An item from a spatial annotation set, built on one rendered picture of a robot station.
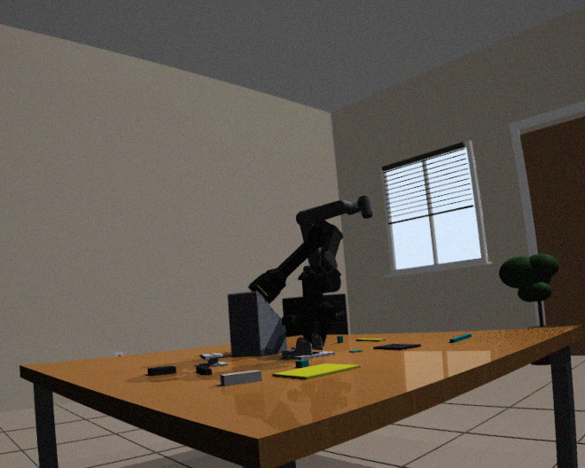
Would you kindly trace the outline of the yellow flat plate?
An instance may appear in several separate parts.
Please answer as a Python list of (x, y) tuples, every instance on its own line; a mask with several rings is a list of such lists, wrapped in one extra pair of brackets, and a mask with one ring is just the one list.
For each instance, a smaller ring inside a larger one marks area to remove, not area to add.
[(302, 378), (310, 379), (316, 378), (336, 372), (348, 371), (355, 368), (360, 368), (360, 365), (349, 365), (349, 364), (334, 364), (334, 363), (323, 363), (315, 366), (306, 368), (288, 370), (279, 373), (274, 373), (272, 376), (286, 377), (286, 378)]

